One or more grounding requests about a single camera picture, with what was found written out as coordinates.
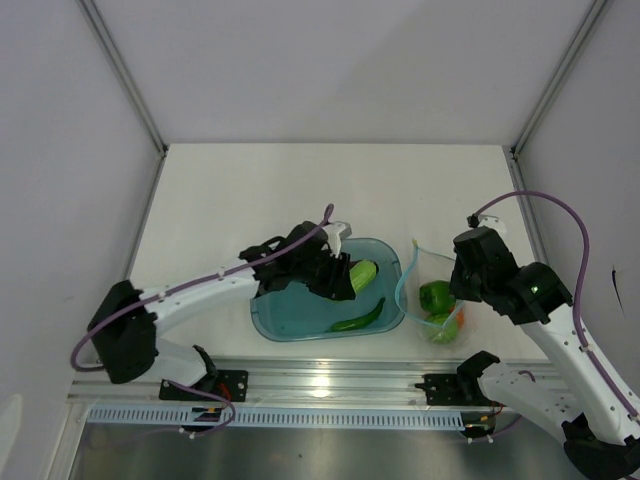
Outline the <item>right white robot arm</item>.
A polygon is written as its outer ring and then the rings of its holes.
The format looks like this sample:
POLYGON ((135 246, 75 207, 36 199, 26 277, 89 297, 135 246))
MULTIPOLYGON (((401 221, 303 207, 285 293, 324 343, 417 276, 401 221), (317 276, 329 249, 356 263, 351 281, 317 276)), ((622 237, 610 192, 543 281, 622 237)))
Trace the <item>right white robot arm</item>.
POLYGON ((534 341, 572 396, 566 399, 480 351, 457 369, 468 403, 503 404, 553 436, 588 479, 622 479, 639 471, 639 397, 614 371, 588 330, 573 322, 577 302, 547 265, 520 266, 499 233, 468 230, 453 240, 450 287, 460 300, 484 302, 534 341))

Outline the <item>dark green chili pepper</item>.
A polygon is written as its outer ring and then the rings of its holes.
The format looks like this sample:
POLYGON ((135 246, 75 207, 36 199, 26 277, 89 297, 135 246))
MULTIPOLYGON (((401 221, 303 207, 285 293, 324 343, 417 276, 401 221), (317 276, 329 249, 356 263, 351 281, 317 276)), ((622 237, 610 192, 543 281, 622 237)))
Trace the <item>dark green chili pepper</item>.
POLYGON ((336 322, 330 326, 329 331, 334 333, 363 329, 379 318, 379 316, 382 314, 385 303, 386 299, 380 298, 375 307, 370 312, 352 319, 336 322))

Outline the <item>teal plastic tray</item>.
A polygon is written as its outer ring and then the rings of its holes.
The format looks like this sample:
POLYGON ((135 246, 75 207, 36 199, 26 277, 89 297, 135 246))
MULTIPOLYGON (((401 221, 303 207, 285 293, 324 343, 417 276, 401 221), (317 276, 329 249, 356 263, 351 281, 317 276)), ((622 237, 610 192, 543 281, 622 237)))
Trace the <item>teal plastic tray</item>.
POLYGON ((375 238, 350 239, 343 249, 352 261, 368 259, 378 264, 379 272, 373 282, 354 300, 347 301, 319 297, 300 283, 261 296, 250 303, 250 311, 253 325, 263 337, 275 342, 338 339, 386 333, 402 322, 404 315, 394 301, 395 286, 402 273, 395 250, 375 238), (384 309, 369 326, 348 332, 329 331, 336 322, 370 312, 380 298, 386 299, 384 309))

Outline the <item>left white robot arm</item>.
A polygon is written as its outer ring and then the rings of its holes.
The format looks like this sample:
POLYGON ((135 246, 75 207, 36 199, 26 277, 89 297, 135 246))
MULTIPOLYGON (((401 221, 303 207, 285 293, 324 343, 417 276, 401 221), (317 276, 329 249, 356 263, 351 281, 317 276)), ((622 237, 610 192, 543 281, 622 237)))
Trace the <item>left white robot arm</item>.
POLYGON ((287 236, 250 246, 216 272, 183 284, 150 289, 129 280, 115 284, 88 326, 110 382, 126 384, 147 375, 181 383, 194 399, 209 398, 217 376, 205 350, 166 341, 164 334, 224 303, 259 298, 292 283, 317 297, 355 299, 351 258, 342 248, 350 234, 345 222, 304 221, 287 236))

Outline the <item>aluminium frame post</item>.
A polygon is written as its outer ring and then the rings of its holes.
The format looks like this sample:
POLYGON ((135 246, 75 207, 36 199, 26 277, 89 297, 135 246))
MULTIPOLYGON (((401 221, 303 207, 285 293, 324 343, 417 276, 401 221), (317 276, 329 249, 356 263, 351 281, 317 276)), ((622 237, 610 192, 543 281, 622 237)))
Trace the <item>aluminium frame post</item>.
POLYGON ((109 68, 111 69, 129 106, 140 123, 144 133, 160 157, 168 149, 162 135, 154 121, 143 95, 132 76, 128 65, 118 48, 113 34, 107 25, 98 3, 93 0, 78 0, 76 5, 83 14, 85 21, 94 35, 109 68))
POLYGON ((582 16, 578 26, 570 36, 567 46, 563 49, 558 62, 552 69, 540 95, 537 97, 532 110, 527 115, 510 148, 511 156, 515 161, 519 160, 545 116, 550 112, 556 98, 613 4, 614 2, 610 0, 589 2, 586 13, 582 16))

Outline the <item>green bell pepper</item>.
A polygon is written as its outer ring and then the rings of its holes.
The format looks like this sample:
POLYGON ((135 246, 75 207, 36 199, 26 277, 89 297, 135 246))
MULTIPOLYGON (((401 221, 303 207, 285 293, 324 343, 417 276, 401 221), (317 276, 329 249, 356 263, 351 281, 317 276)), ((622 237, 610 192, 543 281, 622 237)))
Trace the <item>green bell pepper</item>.
POLYGON ((450 293, 449 282, 434 280, 424 283, 419 288, 419 302, 421 308, 431 315, 450 313, 456 299, 450 293))

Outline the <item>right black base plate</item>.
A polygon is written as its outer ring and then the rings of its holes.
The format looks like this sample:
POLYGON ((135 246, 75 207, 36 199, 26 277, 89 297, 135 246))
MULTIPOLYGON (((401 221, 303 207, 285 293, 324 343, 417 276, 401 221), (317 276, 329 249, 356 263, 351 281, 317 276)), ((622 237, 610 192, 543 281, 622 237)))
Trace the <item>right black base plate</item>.
POLYGON ((482 406, 486 403, 477 384, 458 374, 425 374, 414 384, 429 406, 482 406))

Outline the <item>clear zip top bag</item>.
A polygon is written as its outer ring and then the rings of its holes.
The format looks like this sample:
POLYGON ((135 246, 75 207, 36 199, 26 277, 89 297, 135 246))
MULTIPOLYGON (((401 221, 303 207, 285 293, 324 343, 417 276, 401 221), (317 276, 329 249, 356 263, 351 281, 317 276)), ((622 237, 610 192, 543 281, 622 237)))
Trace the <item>clear zip top bag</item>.
POLYGON ((465 334, 465 307, 450 290, 452 255, 428 250, 413 239, 411 259, 395 286, 394 301, 428 344, 453 347, 465 334))

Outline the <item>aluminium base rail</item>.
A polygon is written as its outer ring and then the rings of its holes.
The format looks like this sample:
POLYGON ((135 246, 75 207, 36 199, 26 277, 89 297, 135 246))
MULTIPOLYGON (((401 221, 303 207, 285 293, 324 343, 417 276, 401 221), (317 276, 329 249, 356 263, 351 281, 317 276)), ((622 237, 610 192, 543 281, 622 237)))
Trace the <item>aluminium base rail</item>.
MULTIPOLYGON (((329 359, 214 359, 221 370, 246 370, 248 387, 241 406, 312 408, 405 408, 424 405, 414 384, 427 373, 454 373, 460 360, 359 361, 329 359)), ((565 381, 548 361, 508 362, 530 371, 544 388, 571 398, 565 381)), ((105 373, 76 373, 68 403, 159 404, 159 381, 142 379, 113 385, 105 373)))

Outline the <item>light green custard apple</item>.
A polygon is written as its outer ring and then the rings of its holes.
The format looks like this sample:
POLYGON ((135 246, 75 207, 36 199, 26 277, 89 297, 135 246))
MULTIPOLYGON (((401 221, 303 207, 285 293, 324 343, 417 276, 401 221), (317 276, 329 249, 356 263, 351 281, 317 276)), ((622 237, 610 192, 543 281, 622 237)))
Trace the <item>light green custard apple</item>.
POLYGON ((432 315, 427 318, 424 326, 424 335, 434 344, 446 345, 452 343, 459 334, 459 326, 456 319, 449 319, 448 313, 432 315))

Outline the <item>left aluminium frame post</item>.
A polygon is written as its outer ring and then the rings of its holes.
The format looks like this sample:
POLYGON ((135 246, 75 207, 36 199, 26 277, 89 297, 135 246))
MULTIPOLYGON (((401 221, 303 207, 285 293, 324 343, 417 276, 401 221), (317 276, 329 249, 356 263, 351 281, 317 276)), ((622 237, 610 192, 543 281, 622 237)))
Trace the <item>left aluminium frame post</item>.
POLYGON ((107 25, 98 3, 93 0, 78 0, 76 5, 83 14, 85 21, 94 35, 109 68, 111 69, 129 106, 140 123, 144 133, 160 157, 168 149, 162 135, 154 121, 143 95, 132 76, 128 65, 118 48, 113 34, 107 25))

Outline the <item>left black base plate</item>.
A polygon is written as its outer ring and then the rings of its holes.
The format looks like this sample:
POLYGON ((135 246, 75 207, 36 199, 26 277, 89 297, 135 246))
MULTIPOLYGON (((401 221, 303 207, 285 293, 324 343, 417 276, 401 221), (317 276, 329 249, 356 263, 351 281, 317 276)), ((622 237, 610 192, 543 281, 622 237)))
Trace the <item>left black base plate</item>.
POLYGON ((218 370, 216 373, 207 373, 201 380, 190 386, 197 393, 185 391, 164 380, 160 386, 159 399, 163 401, 188 401, 210 400, 203 393, 217 395, 231 402, 244 402, 249 384, 249 372, 247 370, 218 370))

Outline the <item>right aluminium frame post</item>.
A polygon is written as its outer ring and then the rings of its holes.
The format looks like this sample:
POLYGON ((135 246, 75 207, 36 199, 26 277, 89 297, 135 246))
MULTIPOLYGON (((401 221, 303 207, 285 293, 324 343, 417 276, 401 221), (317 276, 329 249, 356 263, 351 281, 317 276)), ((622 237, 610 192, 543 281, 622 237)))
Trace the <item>right aluminium frame post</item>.
POLYGON ((537 97, 532 110, 527 115, 510 148, 511 156, 515 161, 519 160, 545 116, 550 112, 556 98, 613 4, 614 2, 610 0, 589 2, 586 13, 582 16, 578 26, 570 36, 567 46, 563 49, 558 62, 552 69, 540 95, 537 97))

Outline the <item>purple eggplant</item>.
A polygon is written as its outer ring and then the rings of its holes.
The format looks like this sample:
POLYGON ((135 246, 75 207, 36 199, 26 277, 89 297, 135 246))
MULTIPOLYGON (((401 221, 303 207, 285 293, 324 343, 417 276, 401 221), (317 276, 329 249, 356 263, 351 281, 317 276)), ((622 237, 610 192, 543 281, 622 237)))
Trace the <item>purple eggplant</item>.
POLYGON ((350 275, 354 277, 376 276, 378 272, 379 266, 372 260, 362 259, 350 264, 350 275))

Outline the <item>light green bitter gourd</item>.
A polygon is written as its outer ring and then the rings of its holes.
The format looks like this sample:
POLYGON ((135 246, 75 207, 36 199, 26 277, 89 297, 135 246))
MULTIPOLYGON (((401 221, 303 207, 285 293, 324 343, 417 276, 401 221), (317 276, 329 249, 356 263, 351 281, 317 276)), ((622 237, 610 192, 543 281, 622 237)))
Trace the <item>light green bitter gourd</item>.
POLYGON ((350 269, 349 269, 349 277, 350 277, 351 286, 352 286, 352 288, 354 290, 354 293, 356 295, 358 295, 369 284, 371 284, 376 276, 358 276, 358 277, 354 277, 354 276, 350 275, 350 269))

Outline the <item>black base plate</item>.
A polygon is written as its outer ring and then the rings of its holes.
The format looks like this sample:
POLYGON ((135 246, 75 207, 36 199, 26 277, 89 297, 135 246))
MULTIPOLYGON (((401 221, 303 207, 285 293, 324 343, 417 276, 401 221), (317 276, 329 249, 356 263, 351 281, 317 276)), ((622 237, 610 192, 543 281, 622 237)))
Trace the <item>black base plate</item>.
POLYGON ((429 406, 482 406, 486 403, 477 384, 458 374, 425 374, 414 384, 429 406))
POLYGON ((201 380, 190 386, 197 393, 185 391, 164 380, 160 386, 159 399, 163 401, 188 401, 210 400, 203 393, 217 395, 231 402, 244 402, 249 384, 249 372, 247 370, 218 370, 216 373, 207 373, 201 380))

